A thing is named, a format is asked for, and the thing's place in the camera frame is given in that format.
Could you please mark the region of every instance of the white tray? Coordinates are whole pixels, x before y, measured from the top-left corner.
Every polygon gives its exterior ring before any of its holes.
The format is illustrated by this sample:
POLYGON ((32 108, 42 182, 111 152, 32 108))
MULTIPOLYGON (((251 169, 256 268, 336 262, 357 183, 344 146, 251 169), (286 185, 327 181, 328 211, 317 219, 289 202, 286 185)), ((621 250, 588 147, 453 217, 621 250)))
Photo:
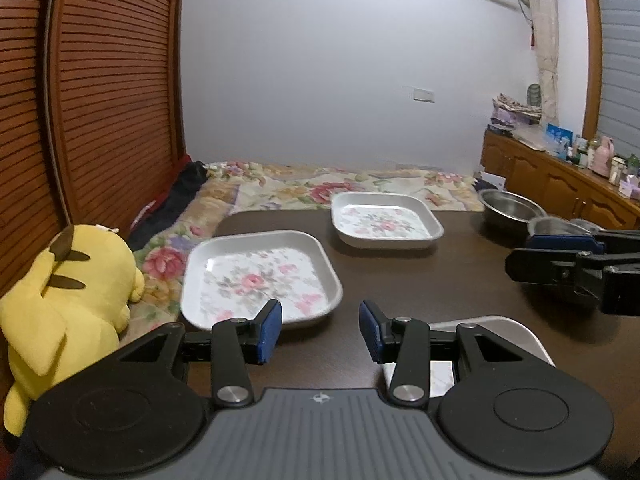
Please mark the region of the white tray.
MULTIPOLYGON (((546 352, 540 339, 522 323, 503 316, 483 316, 472 319, 459 319, 457 321, 445 321, 442 323, 429 323, 432 330, 442 330, 443 332, 455 332, 460 323, 477 323, 487 330, 495 333, 503 339, 519 346, 530 354, 539 357, 544 362, 553 365, 554 362, 546 352)), ((396 369, 395 363, 382 365, 385 382, 388 387, 396 369)), ((443 396, 454 385, 453 370, 451 361, 431 361, 431 386, 430 397, 443 396)))
POLYGON ((307 325, 338 306, 342 285, 322 245, 300 231, 223 236, 189 255, 180 309, 193 325, 211 330, 224 319, 252 319, 271 298, 282 323, 307 325))
POLYGON ((335 194, 331 216, 340 239, 361 249, 425 249, 444 234, 424 202, 398 193, 335 194))

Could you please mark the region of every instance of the beige curtain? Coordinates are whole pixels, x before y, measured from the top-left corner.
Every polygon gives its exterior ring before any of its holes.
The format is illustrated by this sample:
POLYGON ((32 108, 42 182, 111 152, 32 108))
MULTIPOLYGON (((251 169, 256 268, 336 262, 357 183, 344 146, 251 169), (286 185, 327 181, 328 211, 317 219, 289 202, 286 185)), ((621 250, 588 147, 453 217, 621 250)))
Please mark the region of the beige curtain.
POLYGON ((542 88, 542 123, 558 124, 558 0, 529 0, 542 88))

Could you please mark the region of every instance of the floral bedspread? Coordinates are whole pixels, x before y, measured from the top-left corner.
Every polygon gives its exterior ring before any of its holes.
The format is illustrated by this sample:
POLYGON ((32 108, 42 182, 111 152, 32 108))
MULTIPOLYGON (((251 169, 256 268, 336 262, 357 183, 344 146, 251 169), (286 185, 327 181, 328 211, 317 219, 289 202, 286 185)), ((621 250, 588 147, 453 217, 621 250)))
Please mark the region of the floral bedspread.
POLYGON ((423 170, 362 171, 317 166, 222 162, 208 166, 209 178, 178 221, 135 253, 146 280, 122 344, 180 313, 182 278, 189 252, 211 238, 220 221, 248 210, 324 209, 341 191, 405 193, 434 210, 482 211, 471 176, 423 170))

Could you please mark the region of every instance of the plush toy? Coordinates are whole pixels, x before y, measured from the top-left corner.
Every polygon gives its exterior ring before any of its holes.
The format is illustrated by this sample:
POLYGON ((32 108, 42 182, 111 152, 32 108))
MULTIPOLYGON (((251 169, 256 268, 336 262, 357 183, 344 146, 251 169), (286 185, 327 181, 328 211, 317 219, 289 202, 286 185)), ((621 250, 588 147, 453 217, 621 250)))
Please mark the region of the plush toy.
POLYGON ((102 226, 65 228, 36 256, 0 300, 15 379, 4 402, 10 433, 22 434, 32 400, 118 348, 127 300, 140 300, 144 286, 124 240, 102 226))

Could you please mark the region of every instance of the light switch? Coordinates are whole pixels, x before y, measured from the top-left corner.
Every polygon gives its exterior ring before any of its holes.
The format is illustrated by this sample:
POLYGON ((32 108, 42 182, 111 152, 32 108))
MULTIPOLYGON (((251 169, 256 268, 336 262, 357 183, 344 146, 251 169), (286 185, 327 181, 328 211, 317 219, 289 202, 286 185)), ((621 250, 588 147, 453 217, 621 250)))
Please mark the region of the light switch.
POLYGON ((424 101, 426 103, 436 102, 436 96, 429 90, 422 90, 421 88, 414 88, 414 101, 424 101))

